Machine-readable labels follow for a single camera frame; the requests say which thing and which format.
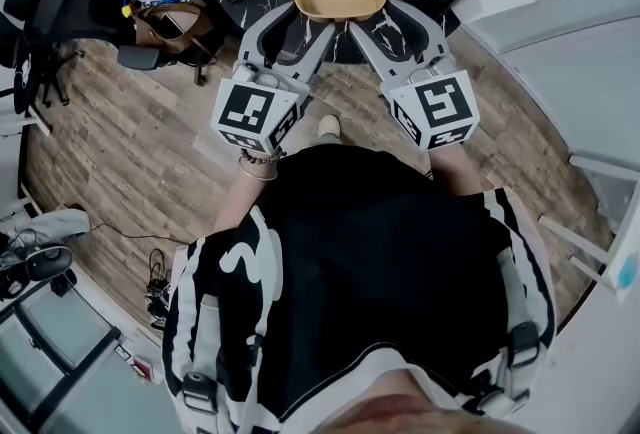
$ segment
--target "shoulder strap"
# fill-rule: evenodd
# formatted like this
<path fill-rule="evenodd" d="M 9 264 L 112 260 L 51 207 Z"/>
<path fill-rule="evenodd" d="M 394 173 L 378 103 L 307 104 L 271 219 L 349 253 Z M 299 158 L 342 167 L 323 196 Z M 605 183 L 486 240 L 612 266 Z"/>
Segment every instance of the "shoulder strap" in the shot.
<path fill-rule="evenodd" d="M 479 387 L 478 394 L 463 407 L 475 413 L 504 417 L 520 409 L 529 400 L 529 388 L 537 375 L 542 346 L 538 328 L 527 308 L 524 286 L 513 263 L 511 249 L 505 249 L 497 260 L 509 311 L 507 344 L 501 350 L 495 384 Z"/>
<path fill-rule="evenodd" d="M 260 241 L 256 248 L 256 260 L 260 272 L 260 284 L 262 286 L 262 313 L 255 327 L 255 335 L 251 341 L 251 387 L 247 395 L 242 420 L 237 434 L 249 434 L 256 423 L 258 404 L 258 376 L 262 365 L 262 341 L 267 334 L 267 319 L 274 301 L 280 298 L 282 291 L 282 255 L 277 254 L 278 249 L 274 244 L 264 217 L 258 207 L 254 206 L 250 212 L 251 218 L 258 227 Z"/>

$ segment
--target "desk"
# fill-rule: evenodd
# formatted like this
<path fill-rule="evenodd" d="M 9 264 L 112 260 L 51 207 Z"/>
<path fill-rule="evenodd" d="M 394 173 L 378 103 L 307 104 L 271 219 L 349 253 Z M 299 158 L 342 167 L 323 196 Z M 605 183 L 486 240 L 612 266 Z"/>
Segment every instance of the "desk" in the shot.
<path fill-rule="evenodd" d="M 218 0 L 225 12 L 231 17 L 235 24 L 244 32 L 257 22 L 265 13 L 271 9 L 282 5 L 291 0 L 239 0 L 233 3 L 230 0 Z M 398 24 L 387 15 L 383 9 L 376 13 L 366 22 L 371 33 L 379 38 L 380 43 L 384 45 L 392 56 L 402 57 L 406 53 L 411 52 L 407 41 L 400 33 Z M 457 23 L 445 22 L 445 27 L 451 30 L 447 35 L 457 27 Z M 282 50 L 290 54 L 291 58 L 303 52 L 304 49 L 312 43 L 322 32 L 325 24 L 311 21 L 307 16 L 298 13 L 296 18 L 291 22 L 285 36 Z M 329 47 L 329 51 L 325 57 L 326 61 L 341 64 L 362 64 L 365 62 L 360 50 L 356 46 L 355 41 L 348 33 L 346 24 L 339 27 L 336 32 L 335 43 L 333 47 Z"/>

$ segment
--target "wooden floor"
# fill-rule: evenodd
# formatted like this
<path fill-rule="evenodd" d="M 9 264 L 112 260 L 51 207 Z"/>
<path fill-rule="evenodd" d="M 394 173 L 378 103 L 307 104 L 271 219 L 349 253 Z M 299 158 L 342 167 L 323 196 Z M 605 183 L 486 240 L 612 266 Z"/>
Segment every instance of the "wooden floor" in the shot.
<path fill-rule="evenodd" d="M 545 213 L 608 247 L 610 234 L 596 217 L 593 192 L 567 165 L 567 148 L 546 117 L 468 36 L 458 31 L 450 44 L 474 82 L 482 121 L 466 147 L 486 185 L 511 186 L 532 217 Z M 42 109 L 54 126 L 49 138 L 37 129 L 30 134 L 26 179 L 35 199 L 45 209 L 80 203 L 93 226 L 106 222 L 130 235 L 192 241 L 209 234 L 237 158 L 210 128 L 218 83 L 230 76 L 237 42 L 222 49 L 204 88 L 194 85 L 185 66 L 136 72 L 118 66 L 115 49 L 105 43 L 80 46 L 84 59 L 59 74 L 70 105 Z M 389 118 L 378 84 L 366 66 L 324 65 L 311 84 L 317 100 L 287 136 L 285 149 L 307 146 L 318 120 L 335 114 L 353 143 L 389 151 L 427 171 L 428 157 Z M 588 283 L 566 261 L 572 249 L 544 230 L 542 236 L 561 320 Z M 133 316 L 148 322 L 149 254 L 158 247 L 170 260 L 176 244 L 126 239 L 106 226 L 70 244 L 77 263 Z"/>

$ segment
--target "brown bag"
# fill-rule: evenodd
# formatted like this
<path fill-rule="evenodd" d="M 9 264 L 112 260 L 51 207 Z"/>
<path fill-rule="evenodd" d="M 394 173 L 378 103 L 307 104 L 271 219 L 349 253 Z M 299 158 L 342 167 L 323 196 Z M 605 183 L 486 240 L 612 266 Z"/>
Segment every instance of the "brown bag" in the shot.
<path fill-rule="evenodd" d="M 186 13 L 195 18 L 193 24 L 183 32 L 182 35 L 166 39 L 153 27 L 157 24 L 163 14 Z M 205 14 L 204 9 L 191 2 L 182 2 L 179 4 L 162 4 L 148 9 L 134 11 L 132 14 L 136 21 L 136 44 L 142 47 L 159 48 L 161 52 L 176 56 L 189 48 L 196 45 L 204 53 L 212 58 L 213 52 L 208 50 L 198 38 L 208 34 L 213 30 L 213 24 L 209 17 Z"/>

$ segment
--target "white wall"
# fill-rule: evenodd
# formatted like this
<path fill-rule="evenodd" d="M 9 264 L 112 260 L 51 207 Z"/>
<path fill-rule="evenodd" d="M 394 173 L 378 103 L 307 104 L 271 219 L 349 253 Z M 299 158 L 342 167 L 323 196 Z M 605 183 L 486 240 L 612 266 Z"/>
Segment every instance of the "white wall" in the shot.
<path fill-rule="evenodd" d="M 640 0 L 541 0 L 469 24 L 496 53 L 571 30 L 640 15 Z"/>
<path fill-rule="evenodd" d="M 540 434 L 617 434 L 639 402 L 640 287 L 622 305 L 596 287 L 512 420 Z"/>
<path fill-rule="evenodd" d="M 640 169 L 640 17 L 503 54 L 573 153 Z"/>

